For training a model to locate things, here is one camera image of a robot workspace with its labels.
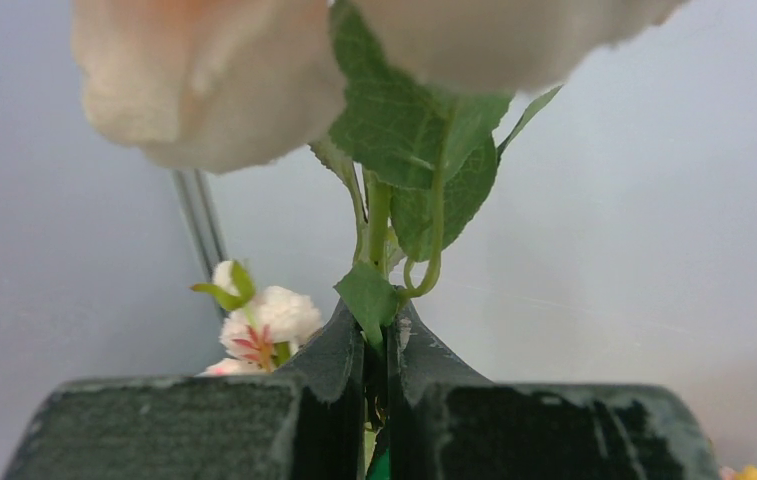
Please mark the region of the pink and yellow flower bouquet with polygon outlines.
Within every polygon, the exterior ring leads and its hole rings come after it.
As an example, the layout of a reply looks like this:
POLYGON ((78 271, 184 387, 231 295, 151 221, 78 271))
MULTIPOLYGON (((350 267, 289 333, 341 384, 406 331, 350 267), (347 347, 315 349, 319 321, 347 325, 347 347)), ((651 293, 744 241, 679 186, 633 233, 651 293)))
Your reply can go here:
POLYGON ((723 466, 719 469, 721 480, 757 480, 757 467, 746 465, 740 470, 723 466))

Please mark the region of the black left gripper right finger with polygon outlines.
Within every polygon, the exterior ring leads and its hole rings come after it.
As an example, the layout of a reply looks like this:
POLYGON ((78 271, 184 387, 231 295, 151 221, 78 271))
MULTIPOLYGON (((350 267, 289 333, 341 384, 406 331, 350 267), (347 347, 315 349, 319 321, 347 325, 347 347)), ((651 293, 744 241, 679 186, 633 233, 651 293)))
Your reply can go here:
POLYGON ((499 383, 405 307, 387 332, 395 479, 715 479, 685 403, 641 384, 499 383))

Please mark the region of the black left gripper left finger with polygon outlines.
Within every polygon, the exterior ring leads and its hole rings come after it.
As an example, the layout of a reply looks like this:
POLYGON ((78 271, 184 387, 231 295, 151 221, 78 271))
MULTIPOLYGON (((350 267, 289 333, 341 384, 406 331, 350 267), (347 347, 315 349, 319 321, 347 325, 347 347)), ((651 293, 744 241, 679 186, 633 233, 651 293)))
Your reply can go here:
POLYGON ((88 379, 55 389, 8 479, 360 479, 361 333, 339 305, 270 374, 88 379))

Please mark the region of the orange rose stem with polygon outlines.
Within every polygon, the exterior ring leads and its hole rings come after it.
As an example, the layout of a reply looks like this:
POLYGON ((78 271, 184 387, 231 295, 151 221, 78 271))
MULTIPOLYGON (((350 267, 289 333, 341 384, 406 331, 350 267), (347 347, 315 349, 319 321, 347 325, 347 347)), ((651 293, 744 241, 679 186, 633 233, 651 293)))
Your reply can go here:
POLYGON ((81 103, 108 141, 212 174, 308 147, 348 191, 352 264, 336 284, 375 353, 437 284, 518 128, 592 52, 678 1, 75 1, 81 103))

